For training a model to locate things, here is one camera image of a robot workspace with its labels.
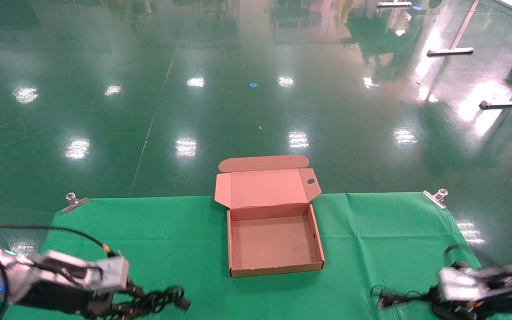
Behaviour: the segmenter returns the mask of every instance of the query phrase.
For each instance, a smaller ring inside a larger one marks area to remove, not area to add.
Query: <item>green tablecloth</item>
[[[209,196],[91,199],[67,215],[57,213],[53,225],[81,229],[119,249],[146,290],[185,288],[188,313],[169,306],[148,319],[434,319],[423,303],[378,310],[369,293],[374,285],[424,292],[436,284],[444,249],[464,243],[447,210],[421,192],[323,194],[313,206],[322,271],[236,279],[228,275],[226,208]],[[63,232],[50,232],[44,248],[104,257],[94,243]],[[473,255],[458,255],[477,266]],[[14,306],[4,319],[79,317]]]

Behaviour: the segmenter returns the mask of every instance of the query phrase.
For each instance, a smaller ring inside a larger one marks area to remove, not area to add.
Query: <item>box lid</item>
[[[321,193],[304,156],[230,158],[219,164],[215,200],[231,209],[309,203]]]

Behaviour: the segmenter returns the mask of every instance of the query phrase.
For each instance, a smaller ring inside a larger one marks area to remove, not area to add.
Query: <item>open cardboard box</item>
[[[304,156],[231,158],[219,164],[215,200],[229,207],[230,276],[323,269],[313,206],[321,193]]]

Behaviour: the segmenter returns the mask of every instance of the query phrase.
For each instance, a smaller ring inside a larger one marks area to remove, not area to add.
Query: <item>black cable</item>
[[[99,245],[102,248],[102,250],[104,250],[106,255],[108,255],[108,257],[116,256],[116,253],[113,253],[105,243],[102,243],[102,241],[99,241],[95,237],[93,237],[85,232],[79,231],[77,229],[65,228],[65,227],[52,227],[52,226],[48,226],[48,225],[16,225],[16,224],[0,224],[0,229],[57,230],[57,231],[71,232],[71,233],[75,233],[81,237],[85,237],[86,239]]]
[[[180,286],[171,286],[163,291],[140,294],[130,302],[117,304],[119,308],[114,308],[111,310],[113,313],[104,314],[102,317],[104,320],[118,320],[120,316],[123,316],[122,319],[132,319],[137,316],[160,313],[168,304],[175,304],[181,310],[187,311],[191,302],[183,296],[185,296],[185,290]]]
[[[7,276],[7,273],[5,272],[5,267],[1,263],[1,261],[0,261],[0,274],[1,274],[1,278],[3,280],[2,286],[3,286],[3,290],[4,290],[4,297],[3,297],[2,304],[0,306],[0,317],[1,317],[3,315],[3,313],[5,312],[5,307],[7,306],[8,299],[9,299],[9,288],[8,288],[9,278]]]

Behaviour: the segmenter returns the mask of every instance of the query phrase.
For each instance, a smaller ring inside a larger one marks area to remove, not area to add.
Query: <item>glossy epoxy floor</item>
[[[512,111],[478,109],[512,93],[512,14],[484,0],[476,52],[432,58],[470,1],[375,4],[0,0],[0,223],[49,223],[71,191],[212,195],[220,160],[298,153],[324,192],[447,188],[512,261]]]

